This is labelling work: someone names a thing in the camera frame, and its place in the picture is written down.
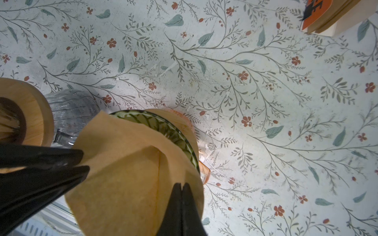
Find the clear grey glass pitcher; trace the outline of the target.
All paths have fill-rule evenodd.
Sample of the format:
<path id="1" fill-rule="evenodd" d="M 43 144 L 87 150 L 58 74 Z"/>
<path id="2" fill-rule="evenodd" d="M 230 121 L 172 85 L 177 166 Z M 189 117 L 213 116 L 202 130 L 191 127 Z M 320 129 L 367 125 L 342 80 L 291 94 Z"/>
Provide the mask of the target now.
<path id="1" fill-rule="evenodd" d="M 71 148 L 82 129 L 100 112 L 90 93 L 64 89 L 45 96 L 53 114 L 53 147 Z"/>

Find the clear grey glass dripper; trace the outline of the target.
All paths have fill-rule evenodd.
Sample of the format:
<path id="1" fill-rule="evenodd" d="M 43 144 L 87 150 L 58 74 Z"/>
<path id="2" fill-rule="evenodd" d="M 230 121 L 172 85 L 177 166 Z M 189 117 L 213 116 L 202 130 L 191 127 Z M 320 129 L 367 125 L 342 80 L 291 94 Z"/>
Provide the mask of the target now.
<path id="1" fill-rule="evenodd" d="M 1 142 L 15 143 L 20 136 L 19 116 L 8 104 L 1 103 Z"/>

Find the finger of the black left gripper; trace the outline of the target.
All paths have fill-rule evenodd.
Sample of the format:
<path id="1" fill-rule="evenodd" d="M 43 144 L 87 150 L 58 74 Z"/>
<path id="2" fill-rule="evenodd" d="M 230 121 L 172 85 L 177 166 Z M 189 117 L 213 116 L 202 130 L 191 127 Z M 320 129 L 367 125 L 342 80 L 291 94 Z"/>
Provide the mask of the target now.
<path id="1" fill-rule="evenodd" d="M 1 144 L 1 168 L 73 167 L 81 162 L 83 155 L 78 149 Z"/>
<path id="2" fill-rule="evenodd" d="M 1 174 L 1 234 L 16 227 L 82 183 L 89 166 Z"/>

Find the orange coffee filter box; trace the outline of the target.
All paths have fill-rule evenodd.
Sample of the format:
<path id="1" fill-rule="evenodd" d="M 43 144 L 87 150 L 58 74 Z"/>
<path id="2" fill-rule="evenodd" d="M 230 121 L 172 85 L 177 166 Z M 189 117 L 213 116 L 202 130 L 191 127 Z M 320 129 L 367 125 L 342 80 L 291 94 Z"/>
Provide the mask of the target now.
<path id="1" fill-rule="evenodd" d="M 300 30 L 307 34 L 336 37 L 358 25 L 361 41 L 370 26 L 368 18 L 376 13 L 377 1 L 306 1 Z"/>

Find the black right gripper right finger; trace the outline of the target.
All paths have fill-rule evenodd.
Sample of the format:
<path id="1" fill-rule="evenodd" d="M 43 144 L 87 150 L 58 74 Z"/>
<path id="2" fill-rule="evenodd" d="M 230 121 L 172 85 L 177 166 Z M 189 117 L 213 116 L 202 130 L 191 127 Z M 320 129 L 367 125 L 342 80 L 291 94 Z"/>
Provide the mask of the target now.
<path id="1" fill-rule="evenodd" d="M 188 183 L 182 189 L 182 235 L 207 236 Z"/>

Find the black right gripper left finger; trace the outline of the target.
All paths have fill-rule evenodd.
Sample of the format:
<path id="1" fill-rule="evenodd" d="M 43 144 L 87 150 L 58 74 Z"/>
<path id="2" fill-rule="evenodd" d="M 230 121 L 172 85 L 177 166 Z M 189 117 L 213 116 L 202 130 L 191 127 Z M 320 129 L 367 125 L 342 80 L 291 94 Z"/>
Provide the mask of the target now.
<path id="1" fill-rule="evenodd" d="M 181 236 L 183 234 L 182 206 L 182 186 L 180 183 L 176 183 L 173 186 L 163 221 L 156 236 Z"/>

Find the green glass dripper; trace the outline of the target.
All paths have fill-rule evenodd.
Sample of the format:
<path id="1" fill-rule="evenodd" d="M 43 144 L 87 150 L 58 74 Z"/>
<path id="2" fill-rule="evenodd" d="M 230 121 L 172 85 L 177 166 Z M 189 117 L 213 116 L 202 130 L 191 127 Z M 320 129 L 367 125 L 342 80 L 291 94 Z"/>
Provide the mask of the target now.
<path id="1" fill-rule="evenodd" d="M 143 110 L 123 110 L 110 113 L 110 115 L 137 124 L 143 124 L 159 132 L 165 138 L 178 146 L 184 152 L 196 170 L 200 172 L 198 158 L 193 147 L 184 134 L 169 120 L 152 112 Z"/>

